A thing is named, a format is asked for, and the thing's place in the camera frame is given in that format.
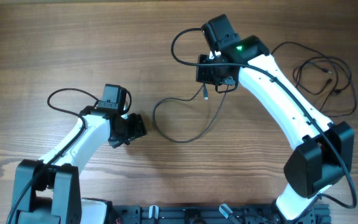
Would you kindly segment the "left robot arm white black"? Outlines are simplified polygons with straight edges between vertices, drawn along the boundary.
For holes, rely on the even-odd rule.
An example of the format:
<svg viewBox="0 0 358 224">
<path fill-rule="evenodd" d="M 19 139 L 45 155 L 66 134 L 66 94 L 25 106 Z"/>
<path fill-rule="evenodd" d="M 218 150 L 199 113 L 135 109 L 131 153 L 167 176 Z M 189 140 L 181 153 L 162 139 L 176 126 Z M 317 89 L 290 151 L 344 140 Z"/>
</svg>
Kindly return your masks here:
<svg viewBox="0 0 358 224">
<path fill-rule="evenodd" d="M 131 104 L 127 89 L 105 85 L 101 98 L 74 114 L 76 126 L 54 149 L 21 161 L 7 223 L 123 223 L 112 202 L 81 196 L 79 177 L 104 143 L 117 148 L 147 134 Z"/>
</svg>

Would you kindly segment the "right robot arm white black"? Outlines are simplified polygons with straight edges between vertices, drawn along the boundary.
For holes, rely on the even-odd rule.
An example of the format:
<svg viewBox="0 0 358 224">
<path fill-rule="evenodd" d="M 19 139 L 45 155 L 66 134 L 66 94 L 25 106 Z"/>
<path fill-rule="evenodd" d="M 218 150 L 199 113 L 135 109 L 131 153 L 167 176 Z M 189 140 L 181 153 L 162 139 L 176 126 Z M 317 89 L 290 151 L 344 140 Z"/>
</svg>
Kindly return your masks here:
<svg viewBox="0 0 358 224">
<path fill-rule="evenodd" d="M 273 55 L 252 35 L 242 39 L 222 14 L 201 26 L 210 53 L 200 55 L 196 80 L 232 91 L 248 89 L 278 123 L 293 152 L 283 171 L 288 182 L 275 201 L 282 221 L 295 223 L 322 196 L 350 177 L 354 146 L 353 129 L 334 124 L 314 108 L 281 72 Z"/>
</svg>

